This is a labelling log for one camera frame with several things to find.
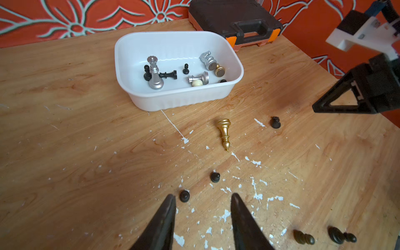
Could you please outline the black orange tool case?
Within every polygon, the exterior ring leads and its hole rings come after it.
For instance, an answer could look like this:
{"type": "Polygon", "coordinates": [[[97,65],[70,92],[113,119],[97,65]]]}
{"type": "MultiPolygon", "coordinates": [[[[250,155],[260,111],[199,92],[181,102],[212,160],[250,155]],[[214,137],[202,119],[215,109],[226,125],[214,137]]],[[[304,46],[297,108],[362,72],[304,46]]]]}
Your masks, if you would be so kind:
{"type": "Polygon", "coordinates": [[[283,24],[257,1],[191,1],[188,17],[196,30],[222,36],[236,52],[272,43],[283,31],[283,24]]]}

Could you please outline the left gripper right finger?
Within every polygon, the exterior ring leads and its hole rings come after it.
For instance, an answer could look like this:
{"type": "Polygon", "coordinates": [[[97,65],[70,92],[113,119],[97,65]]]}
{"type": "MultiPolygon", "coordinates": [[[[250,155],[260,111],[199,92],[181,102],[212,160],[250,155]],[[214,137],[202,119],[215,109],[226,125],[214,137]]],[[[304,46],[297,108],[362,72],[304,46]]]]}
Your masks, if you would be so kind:
{"type": "Polygon", "coordinates": [[[274,250],[238,193],[231,197],[231,219],[236,250],[274,250]]]}

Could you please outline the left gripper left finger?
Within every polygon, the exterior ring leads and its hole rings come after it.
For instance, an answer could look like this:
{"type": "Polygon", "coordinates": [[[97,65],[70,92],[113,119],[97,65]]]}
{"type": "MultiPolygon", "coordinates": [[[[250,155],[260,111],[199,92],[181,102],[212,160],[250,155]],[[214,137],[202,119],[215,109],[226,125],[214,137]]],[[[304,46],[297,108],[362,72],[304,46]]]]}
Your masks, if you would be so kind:
{"type": "Polygon", "coordinates": [[[172,250],[175,216],[176,197],[169,194],[130,250],[172,250]]]}

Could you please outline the gold chess bishop lying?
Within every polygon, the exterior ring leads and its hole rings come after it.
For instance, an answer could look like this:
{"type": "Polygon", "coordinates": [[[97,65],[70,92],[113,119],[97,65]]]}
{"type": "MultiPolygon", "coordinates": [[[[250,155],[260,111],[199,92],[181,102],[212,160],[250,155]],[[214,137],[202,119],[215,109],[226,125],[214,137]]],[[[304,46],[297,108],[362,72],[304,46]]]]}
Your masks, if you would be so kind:
{"type": "Polygon", "coordinates": [[[219,130],[221,132],[222,144],[226,151],[229,151],[229,149],[230,149],[230,141],[229,141],[229,134],[228,134],[230,125],[231,125],[231,122],[229,119],[223,119],[223,120],[220,120],[217,122],[217,127],[219,128],[219,130]]]}

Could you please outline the gold chess piece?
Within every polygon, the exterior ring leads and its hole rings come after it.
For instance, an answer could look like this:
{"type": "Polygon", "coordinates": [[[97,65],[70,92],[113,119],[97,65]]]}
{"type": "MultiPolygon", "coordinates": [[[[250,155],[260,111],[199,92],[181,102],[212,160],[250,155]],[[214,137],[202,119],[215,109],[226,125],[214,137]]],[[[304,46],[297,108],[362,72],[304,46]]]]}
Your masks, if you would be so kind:
{"type": "Polygon", "coordinates": [[[223,76],[225,75],[225,73],[226,73],[225,68],[222,67],[222,66],[220,66],[219,64],[217,64],[217,65],[216,65],[216,68],[215,68],[215,75],[216,75],[218,78],[221,78],[221,77],[223,77],[223,76]]]}

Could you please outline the white rectangular storage box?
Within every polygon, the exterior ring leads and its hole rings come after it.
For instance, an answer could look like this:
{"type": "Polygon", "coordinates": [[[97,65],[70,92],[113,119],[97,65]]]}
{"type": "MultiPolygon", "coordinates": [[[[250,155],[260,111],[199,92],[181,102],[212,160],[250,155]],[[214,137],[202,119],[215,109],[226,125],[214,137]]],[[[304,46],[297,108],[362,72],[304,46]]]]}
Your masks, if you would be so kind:
{"type": "Polygon", "coordinates": [[[235,51],[222,36],[208,31],[135,32],[115,44],[116,77],[133,104],[144,111],[159,111],[223,99],[244,76],[244,68],[235,51]],[[207,71],[199,57],[210,51],[226,73],[218,78],[209,71],[209,84],[193,87],[189,76],[207,71]],[[162,73],[177,71],[177,80],[164,79],[164,86],[154,90],[144,79],[147,58],[156,56],[162,73]],[[182,70],[189,65],[189,74],[182,70]]]}

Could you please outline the black chess piece two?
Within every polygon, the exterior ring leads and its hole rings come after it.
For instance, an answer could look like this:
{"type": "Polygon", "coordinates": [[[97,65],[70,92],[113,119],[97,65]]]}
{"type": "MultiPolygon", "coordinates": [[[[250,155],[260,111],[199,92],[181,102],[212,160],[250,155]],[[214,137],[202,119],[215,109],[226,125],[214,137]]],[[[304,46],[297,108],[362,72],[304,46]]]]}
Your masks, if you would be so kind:
{"type": "Polygon", "coordinates": [[[279,117],[276,117],[276,116],[272,117],[272,119],[271,119],[271,126],[272,126],[274,129],[279,129],[279,128],[281,127],[280,118],[279,118],[279,117]]]}

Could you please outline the silver chess knight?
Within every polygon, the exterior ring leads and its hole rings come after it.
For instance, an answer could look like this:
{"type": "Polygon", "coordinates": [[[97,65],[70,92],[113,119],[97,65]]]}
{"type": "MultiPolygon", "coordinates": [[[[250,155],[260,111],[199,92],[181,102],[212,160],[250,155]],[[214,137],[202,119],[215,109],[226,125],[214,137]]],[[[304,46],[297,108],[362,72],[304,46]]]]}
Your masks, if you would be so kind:
{"type": "Polygon", "coordinates": [[[201,56],[199,57],[199,59],[201,60],[201,62],[205,65],[205,68],[208,71],[213,71],[217,68],[217,61],[214,59],[213,56],[211,56],[211,52],[207,51],[201,54],[201,56]]]}

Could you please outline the cream chess pawn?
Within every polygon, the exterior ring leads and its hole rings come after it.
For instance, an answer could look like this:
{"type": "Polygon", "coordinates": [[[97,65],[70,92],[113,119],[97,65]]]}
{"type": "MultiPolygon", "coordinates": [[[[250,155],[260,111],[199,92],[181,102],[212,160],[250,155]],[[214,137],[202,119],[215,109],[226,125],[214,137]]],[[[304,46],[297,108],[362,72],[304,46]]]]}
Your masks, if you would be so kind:
{"type": "Polygon", "coordinates": [[[193,87],[202,86],[202,85],[203,85],[203,81],[202,80],[193,80],[192,81],[192,86],[193,87]]]}

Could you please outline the black chess piece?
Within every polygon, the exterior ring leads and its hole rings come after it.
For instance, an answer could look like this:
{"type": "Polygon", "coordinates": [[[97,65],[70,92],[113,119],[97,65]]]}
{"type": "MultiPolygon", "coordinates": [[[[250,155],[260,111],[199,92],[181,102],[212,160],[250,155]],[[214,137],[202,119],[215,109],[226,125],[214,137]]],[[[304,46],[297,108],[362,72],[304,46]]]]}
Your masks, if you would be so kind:
{"type": "Polygon", "coordinates": [[[146,80],[146,81],[150,81],[151,79],[152,79],[152,74],[150,73],[150,67],[149,67],[149,65],[145,65],[144,66],[144,71],[145,71],[145,74],[144,74],[144,79],[146,80]]]}

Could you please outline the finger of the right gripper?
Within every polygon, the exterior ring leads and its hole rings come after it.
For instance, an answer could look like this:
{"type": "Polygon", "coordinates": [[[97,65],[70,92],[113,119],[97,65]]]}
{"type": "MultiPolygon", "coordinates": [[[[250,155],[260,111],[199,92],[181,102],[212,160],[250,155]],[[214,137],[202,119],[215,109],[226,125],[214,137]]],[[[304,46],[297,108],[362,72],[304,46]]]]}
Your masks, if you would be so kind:
{"type": "Polygon", "coordinates": [[[369,65],[358,65],[346,73],[313,105],[315,113],[337,114],[376,114],[377,110],[370,100],[370,87],[367,77],[371,74],[369,65]],[[356,105],[333,105],[343,94],[351,91],[356,105]]]}

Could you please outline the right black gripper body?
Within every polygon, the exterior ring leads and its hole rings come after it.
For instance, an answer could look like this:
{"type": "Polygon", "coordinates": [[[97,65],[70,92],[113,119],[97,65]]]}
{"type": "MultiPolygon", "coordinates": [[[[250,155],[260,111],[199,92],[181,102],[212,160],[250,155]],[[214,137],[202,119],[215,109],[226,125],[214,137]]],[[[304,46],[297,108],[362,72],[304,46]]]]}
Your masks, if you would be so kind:
{"type": "Polygon", "coordinates": [[[370,87],[369,101],[374,112],[400,108],[400,60],[389,60],[379,54],[369,60],[372,73],[367,76],[370,87]]]}

